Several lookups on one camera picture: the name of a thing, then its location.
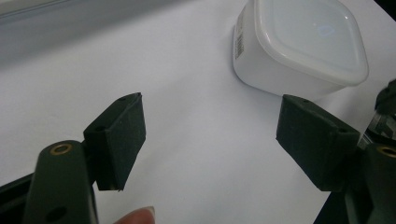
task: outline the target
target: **black plastic part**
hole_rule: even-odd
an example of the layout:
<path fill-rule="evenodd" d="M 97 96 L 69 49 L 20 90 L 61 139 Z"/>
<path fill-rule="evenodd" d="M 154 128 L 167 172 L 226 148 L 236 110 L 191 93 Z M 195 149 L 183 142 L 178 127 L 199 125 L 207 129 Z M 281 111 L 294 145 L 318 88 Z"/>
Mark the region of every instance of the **black plastic part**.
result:
<path fill-rule="evenodd" d="M 360 133 L 303 98 L 284 95 L 276 140 L 323 191 L 341 191 Z"/>
<path fill-rule="evenodd" d="M 329 195 L 314 224 L 349 224 L 344 193 Z"/>
<path fill-rule="evenodd" d="M 376 97 L 375 110 L 381 115 L 396 113 L 396 79 L 391 81 Z"/>
<path fill-rule="evenodd" d="M 38 157 L 23 216 L 24 224 L 97 223 L 92 186 L 81 143 L 63 141 Z"/>
<path fill-rule="evenodd" d="M 374 209 L 370 193 L 347 188 L 345 198 L 349 224 L 367 223 Z"/>
<path fill-rule="evenodd" d="M 22 223 L 31 180 L 32 175 L 26 175 L 0 188 L 0 223 Z"/>
<path fill-rule="evenodd" d="M 394 0 L 375 0 L 396 21 L 396 2 Z"/>
<path fill-rule="evenodd" d="M 374 205 L 367 223 L 396 223 L 396 148 L 371 144 L 362 167 Z"/>
<path fill-rule="evenodd" d="M 146 140 L 142 95 L 121 97 L 84 131 L 99 190 L 124 189 Z"/>

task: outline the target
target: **label on container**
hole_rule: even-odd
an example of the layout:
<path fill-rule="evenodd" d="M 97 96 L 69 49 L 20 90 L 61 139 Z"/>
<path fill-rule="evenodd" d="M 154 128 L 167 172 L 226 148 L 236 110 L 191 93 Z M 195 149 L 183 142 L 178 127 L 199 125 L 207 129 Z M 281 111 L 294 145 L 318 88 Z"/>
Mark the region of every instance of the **label on container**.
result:
<path fill-rule="evenodd" d="M 245 8 L 242 10 L 241 14 L 238 17 L 238 20 L 236 21 L 235 25 L 235 59 L 238 59 L 239 56 L 244 52 L 244 30 L 243 30 L 243 24 L 244 24 L 244 14 L 245 14 Z"/>

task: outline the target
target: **white table surface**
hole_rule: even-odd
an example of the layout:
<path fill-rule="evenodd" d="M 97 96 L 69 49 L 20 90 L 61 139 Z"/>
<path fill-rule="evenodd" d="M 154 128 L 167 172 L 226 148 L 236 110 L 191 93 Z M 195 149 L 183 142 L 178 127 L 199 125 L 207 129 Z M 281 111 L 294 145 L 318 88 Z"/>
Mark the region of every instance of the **white table surface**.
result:
<path fill-rule="evenodd" d="M 318 104 L 364 131 L 396 75 L 396 22 L 372 0 L 342 2 L 370 77 Z M 147 205 L 157 223 L 312 223 L 328 193 L 275 140 L 281 98 L 233 71 L 245 3 L 72 0 L 0 20 L 0 185 L 141 91 L 147 140 L 125 190 L 95 192 L 101 223 Z"/>

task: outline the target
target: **screw hole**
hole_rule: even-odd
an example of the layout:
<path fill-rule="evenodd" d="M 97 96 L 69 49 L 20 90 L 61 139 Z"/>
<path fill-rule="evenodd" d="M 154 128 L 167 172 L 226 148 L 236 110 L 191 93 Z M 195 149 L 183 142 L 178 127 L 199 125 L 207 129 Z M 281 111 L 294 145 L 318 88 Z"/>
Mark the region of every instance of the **screw hole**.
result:
<path fill-rule="evenodd" d="M 48 212 L 46 215 L 46 221 L 47 222 L 55 222 L 60 220 L 64 215 L 66 215 L 67 209 L 62 206 L 62 207 L 56 207 L 52 209 L 52 211 Z"/>
<path fill-rule="evenodd" d="M 60 144 L 58 146 L 53 147 L 49 153 L 53 156 L 59 156 L 59 155 L 63 155 L 67 152 L 69 152 L 72 149 L 72 145 L 70 144 Z"/>
<path fill-rule="evenodd" d="M 105 129 L 106 129 L 105 126 L 99 126 L 99 127 L 96 127 L 96 128 L 95 128 L 95 130 L 96 130 L 97 132 L 102 132 L 102 131 L 104 131 Z"/>
<path fill-rule="evenodd" d="M 390 148 L 390 147 L 379 147 L 378 151 L 381 152 L 382 154 L 396 158 L 396 149 Z"/>

